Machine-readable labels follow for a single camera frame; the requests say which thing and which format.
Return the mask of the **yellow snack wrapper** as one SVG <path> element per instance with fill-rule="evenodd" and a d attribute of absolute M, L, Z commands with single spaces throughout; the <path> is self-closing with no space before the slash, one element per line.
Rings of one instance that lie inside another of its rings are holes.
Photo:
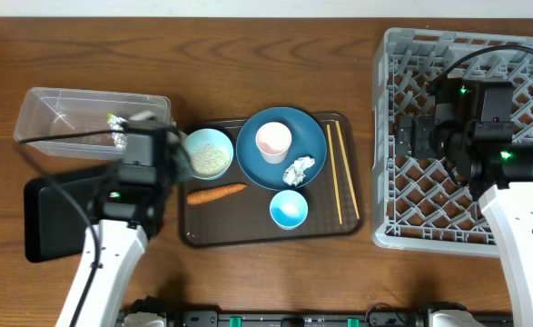
<path fill-rule="evenodd" d="M 116 116 L 114 114 L 107 115 L 107 124 L 113 131 L 111 137 L 113 139 L 114 146 L 117 148 L 124 148 L 126 146 L 126 136 L 124 135 L 123 125 L 127 123 L 127 120 Z"/>

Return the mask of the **light blue bowl with rice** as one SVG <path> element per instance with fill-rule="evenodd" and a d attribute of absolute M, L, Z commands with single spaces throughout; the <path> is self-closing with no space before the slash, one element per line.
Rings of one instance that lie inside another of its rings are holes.
<path fill-rule="evenodd" d="M 233 145 L 227 134 L 203 128 L 189 134 L 183 143 L 192 164 L 192 175 L 202 180 L 221 177 L 233 161 Z"/>

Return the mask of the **pink plastic cup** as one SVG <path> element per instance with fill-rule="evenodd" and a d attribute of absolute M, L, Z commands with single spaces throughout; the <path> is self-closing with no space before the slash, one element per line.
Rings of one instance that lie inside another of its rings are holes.
<path fill-rule="evenodd" d="M 281 163 L 290 149 L 291 142 L 291 130 L 278 122 L 262 125 L 255 136 L 255 143 L 262 158 L 269 164 Z"/>

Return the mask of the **small blue bowl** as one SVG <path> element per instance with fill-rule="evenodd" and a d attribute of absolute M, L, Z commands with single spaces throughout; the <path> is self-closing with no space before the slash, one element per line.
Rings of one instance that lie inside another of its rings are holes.
<path fill-rule="evenodd" d="M 269 212 L 273 221 L 281 229 L 292 230 L 306 221 L 309 205 L 300 193 L 285 190 L 272 197 Z"/>

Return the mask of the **foil ball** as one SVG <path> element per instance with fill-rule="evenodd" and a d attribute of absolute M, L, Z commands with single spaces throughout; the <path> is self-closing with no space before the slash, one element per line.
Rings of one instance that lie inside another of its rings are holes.
<path fill-rule="evenodd" d="M 298 186 L 306 177 L 305 171 L 315 164 L 315 159 L 303 156 L 296 159 L 283 173 L 282 180 L 289 186 Z"/>

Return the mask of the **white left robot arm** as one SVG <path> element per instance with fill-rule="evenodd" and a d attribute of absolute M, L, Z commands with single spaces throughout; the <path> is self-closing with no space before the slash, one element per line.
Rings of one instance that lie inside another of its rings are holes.
<path fill-rule="evenodd" d="M 133 271 L 163 228 L 165 202 L 191 166 L 174 127 L 129 128 L 123 159 L 112 163 L 84 216 L 84 248 L 57 320 L 60 326 L 113 326 Z"/>

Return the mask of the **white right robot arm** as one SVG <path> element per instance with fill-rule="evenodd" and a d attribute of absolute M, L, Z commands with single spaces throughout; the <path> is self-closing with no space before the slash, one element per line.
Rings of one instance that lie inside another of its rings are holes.
<path fill-rule="evenodd" d="M 513 139 L 513 85 L 439 77 L 432 115 L 402 116 L 395 153 L 451 163 L 489 224 L 517 326 L 533 326 L 533 144 Z"/>

